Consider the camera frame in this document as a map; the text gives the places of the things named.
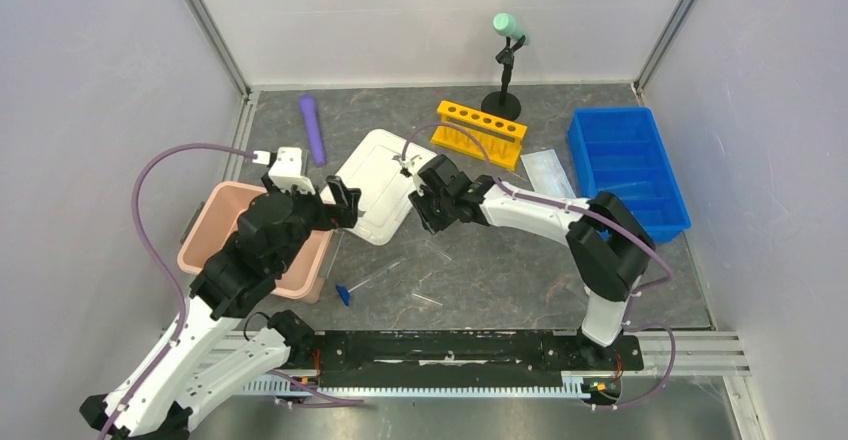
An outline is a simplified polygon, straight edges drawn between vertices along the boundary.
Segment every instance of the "black stand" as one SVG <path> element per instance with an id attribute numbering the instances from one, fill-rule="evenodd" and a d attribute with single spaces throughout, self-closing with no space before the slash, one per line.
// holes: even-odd
<path id="1" fill-rule="evenodd" d="M 512 80 L 515 51 L 524 45 L 524 38 L 521 37 L 518 39 L 514 47 L 510 47 L 510 38 L 506 38 L 506 47 L 495 56 L 495 60 L 504 66 L 503 75 L 501 75 L 501 90 L 486 95 L 480 106 L 480 110 L 507 120 L 515 120 L 521 115 L 521 102 L 518 101 L 515 95 L 507 92 L 507 88 L 509 87 L 510 80 Z"/>

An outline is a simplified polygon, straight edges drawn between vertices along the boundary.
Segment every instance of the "purple cylinder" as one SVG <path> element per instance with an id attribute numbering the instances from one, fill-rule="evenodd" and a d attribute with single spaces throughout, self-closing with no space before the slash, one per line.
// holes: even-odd
<path id="1" fill-rule="evenodd" d="M 309 137 L 309 149 L 312 150 L 312 158 L 315 165 L 319 167 L 327 164 L 324 156 L 324 142 L 321 140 L 321 128 L 318 126 L 318 107 L 315 105 L 315 97 L 308 93 L 300 96 L 298 101 L 300 113 L 303 114 L 303 125 L 306 126 L 306 135 Z"/>

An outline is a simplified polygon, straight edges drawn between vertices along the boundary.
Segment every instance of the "pink plastic bin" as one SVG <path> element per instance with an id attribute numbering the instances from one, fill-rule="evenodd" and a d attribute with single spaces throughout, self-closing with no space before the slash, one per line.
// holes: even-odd
<path id="1" fill-rule="evenodd" d="M 180 270 L 192 275 L 200 273 L 206 260 L 220 250 L 236 230 L 238 216 L 262 193 L 265 193 L 264 188 L 244 183 L 218 184 L 177 255 Z M 331 231 L 312 232 L 289 270 L 277 279 L 277 288 L 271 293 L 307 303 L 317 302 L 325 280 L 319 276 L 319 270 L 332 237 Z"/>

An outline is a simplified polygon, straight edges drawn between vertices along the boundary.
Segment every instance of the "blue plastic tray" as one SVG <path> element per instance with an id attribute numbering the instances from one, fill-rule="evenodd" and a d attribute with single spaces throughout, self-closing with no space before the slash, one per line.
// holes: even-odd
<path id="1" fill-rule="evenodd" d="M 568 128 L 580 194 L 616 194 L 657 243 L 692 226 L 647 108 L 584 108 Z"/>

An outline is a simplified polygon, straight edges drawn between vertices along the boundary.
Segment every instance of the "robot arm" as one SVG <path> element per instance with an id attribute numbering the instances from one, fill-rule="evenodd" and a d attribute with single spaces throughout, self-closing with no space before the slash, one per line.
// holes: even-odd
<path id="1" fill-rule="evenodd" d="M 212 255 L 191 283 L 185 299 L 187 318 L 177 339 L 174 321 L 144 361 L 106 395 L 86 399 L 80 413 L 101 429 L 116 409 L 121 413 L 109 433 L 113 438 L 178 440 L 217 405 L 258 374 L 285 364 L 305 349 L 311 329 L 290 311 L 271 317 L 254 340 L 201 374 L 200 362 L 212 348 L 273 290 L 313 230 L 356 225 L 361 191 L 348 189 L 338 177 L 327 184 L 335 205 L 325 205 L 310 180 L 301 174 L 300 149 L 257 152 L 268 165 L 267 193 L 256 197 L 237 220 L 237 230 Z M 125 404 L 126 392 L 142 372 L 170 348 Z"/>
<path id="2" fill-rule="evenodd" d="M 444 230 L 459 220 L 517 228 L 568 246 L 590 290 L 582 335 L 599 347 L 608 347 L 618 338 L 630 291 L 645 272 L 649 258 L 614 231 L 604 240 L 600 236 L 604 230 L 602 224 L 568 208 L 577 206 L 599 213 L 655 248 L 653 240 L 618 197 L 602 192 L 591 200 L 561 199 L 505 183 L 510 194 L 495 185 L 488 175 L 472 182 L 444 155 L 420 166 L 414 176 L 419 188 L 409 199 L 430 233 Z M 528 196 L 542 201 L 527 200 Z"/>

